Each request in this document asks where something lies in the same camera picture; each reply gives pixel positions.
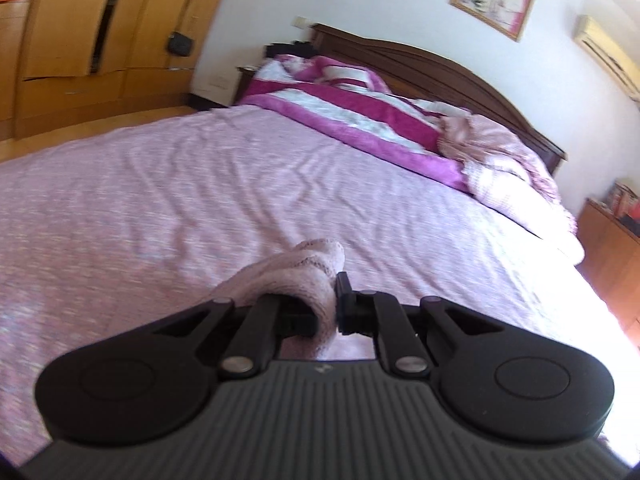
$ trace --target dark brown headboard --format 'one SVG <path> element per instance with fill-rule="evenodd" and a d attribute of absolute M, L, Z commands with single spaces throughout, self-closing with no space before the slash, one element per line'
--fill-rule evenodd
<path fill-rule="evenodd" d="M 506 97 L 458 63 L 413 46 L 368 40 L 326 25 L 313 28 L 314 46 L 321 54 L 372 68 L 395 94 L 468 108 L 503 124 L 540 156 L 552 174 L 566 160 L 566 153 L 533 129 Z"/>

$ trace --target air conditioner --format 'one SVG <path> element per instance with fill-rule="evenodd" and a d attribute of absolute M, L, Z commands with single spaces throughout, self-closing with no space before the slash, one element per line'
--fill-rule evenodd
<path fill-rule="evenodd" d="M 640 68 L 591 16 L 581 16 L 575 41 L 640 105 Z"/>

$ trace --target white wall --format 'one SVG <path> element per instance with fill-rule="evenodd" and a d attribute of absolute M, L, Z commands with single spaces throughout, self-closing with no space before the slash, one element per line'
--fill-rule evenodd
<path fill-rule="evenodd" d="M 301 39 L 295 16 L 354 34 L 431 50 L 471 69 L 505 94 L 569 155 L 557 174 L 566 206 L 601 196 L 625 174 L 640 180 L 640 112 L 573 41 L 577 17 L 595 16 L 629 49 L 640 30 L 611 0 L 536 0 L 516 43 L 449 0 L 223 0 L 194 91 L 227 104 L 235 67 L 257 62 L 264 44 Z M 226 89 L 212 78 L 230 81 Z"/>

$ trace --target wall outlet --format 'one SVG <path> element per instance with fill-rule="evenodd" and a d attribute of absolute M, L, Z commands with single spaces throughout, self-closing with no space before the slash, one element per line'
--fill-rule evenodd
<path fill-rule="evenodd" d="M 223 90 L 226 90 L 227 88 L 229 88 L 230 81 L 224 76 L 213 74 L 209 78 L 209 84 L 211 86 L 215 86 L 216 88 L 222 88 Z"/>
<path fill-rule="evenodd" d="M 295 28 L 301 28 L 302 30 L 304 30 L 311 25 L 311 22 L 308 19 L 303 18 L 302 16 L 296 16 L 291 25 L 293 25 Z"/>

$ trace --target white logo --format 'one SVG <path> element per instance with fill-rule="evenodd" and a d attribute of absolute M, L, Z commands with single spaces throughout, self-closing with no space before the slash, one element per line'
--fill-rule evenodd
<path fill-rule="evenodd" d="M 316 372 L 318 372 L 319 374 L 327 374 L 334 369 L 334 367 L 328 364 L 318 365 L 315 368 Z"/>

